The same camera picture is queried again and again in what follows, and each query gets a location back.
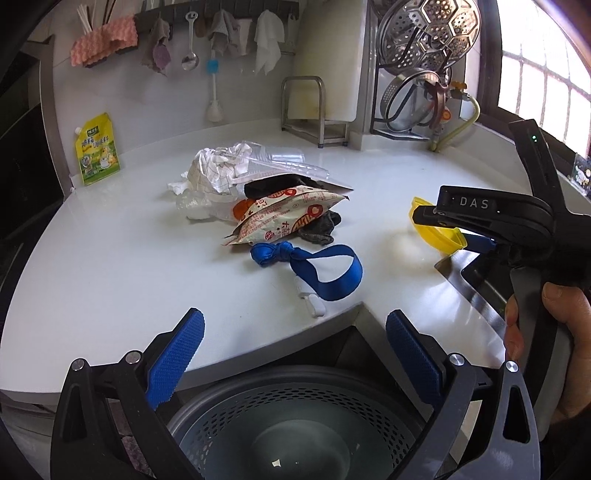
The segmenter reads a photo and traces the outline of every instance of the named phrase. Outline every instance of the yellow hose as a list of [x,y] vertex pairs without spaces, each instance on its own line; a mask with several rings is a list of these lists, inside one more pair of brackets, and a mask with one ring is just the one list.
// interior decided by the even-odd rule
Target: yellow hose
[[455,130],[449,132],[441,140],[432,141],[429,144],[429,150],[431,150],[432,152],[440,152],[441,149],[447,143],[450,142],[450,140],[452,140],[457,135],[461,134],[466,128],[468,128],[470,125],[472,125],[474,122],[476,122],[476,120],[478,120],[478,117],[480,117],[480,105],[478,104],[478,101],[472,95],[466,94],[466,97],[468,100],[470,100],[470,103],[474,106],[474,115],[472,115],[468,121],[461,124]]

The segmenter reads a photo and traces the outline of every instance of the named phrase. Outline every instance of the cutting board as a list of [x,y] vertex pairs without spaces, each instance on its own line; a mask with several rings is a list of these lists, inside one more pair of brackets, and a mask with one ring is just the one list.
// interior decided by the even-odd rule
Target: cutting board
[[[326,119],[357,116],[367,0],[311,1],[302,15],[294,75],[316,75],[326,87]],[[318,118],[316,82],[291,82],[288,118]]]

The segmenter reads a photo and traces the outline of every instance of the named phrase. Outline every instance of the pink towel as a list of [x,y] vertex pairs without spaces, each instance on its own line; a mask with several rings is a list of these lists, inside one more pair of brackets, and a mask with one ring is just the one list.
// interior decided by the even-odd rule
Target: pink towel
[[117,50],[135,47],[138,32],[133,16],[122,17],[93,30],[74,42],[70,50],[72,66],[90,65],[108,57]]

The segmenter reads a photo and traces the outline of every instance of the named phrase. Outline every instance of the perforated bin rim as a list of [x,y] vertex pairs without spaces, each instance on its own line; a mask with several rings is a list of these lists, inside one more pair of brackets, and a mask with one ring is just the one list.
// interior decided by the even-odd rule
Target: perforated bin rim
[[406,407],[408,400],[401,393],[386,390],[379,384],[346,370],[314,365],[263,368],[223,380],[185,404],[170,420],[168,429],[177,443],[180,443],[195,422],[221,402],[257,388],[289,383],[318,384],[351,391],[389,410],[415,439],[423,431],[425,421],[418,412],[412,413]]

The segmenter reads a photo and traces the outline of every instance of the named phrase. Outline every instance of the backsplash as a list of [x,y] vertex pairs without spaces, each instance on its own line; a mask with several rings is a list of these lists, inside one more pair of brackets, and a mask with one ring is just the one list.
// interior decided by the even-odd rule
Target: backsplash
[[[66,43],[71,47],[73,40],[82,35],[76,5],[77,2],[72,0],[63,0],[43,24],[46,30],[38,28],[33,35],[35,40],[48,33],[56,35],[55,103],[61,140],[72,175],[79,174],[74,130],[102,112],[107,112],[113,122],[120,154],[214,126],[205,118],[212,96],[211,75],[206,71],[209,41],[194,38],[193,48],[200,63],[190,72],[181,67],[181,59],[189,49],[188,27],[183,24],[175,25],[174,37],[168,46],[173,61],[166,68],[166,76],[141,65],[145,36],[140,37],[139,49],[135,51],[111,55],[91,69],[72,67],[67,56],[69,50],[65,48]],[[226,54],[219,58],[217,97],[224,111],[223,124],[279,118],[281,115],[281,81],[291,75],[293,57],[283,55],[269,75],[259,72],[255,76],[254,50],[244,57],[231,58]]]

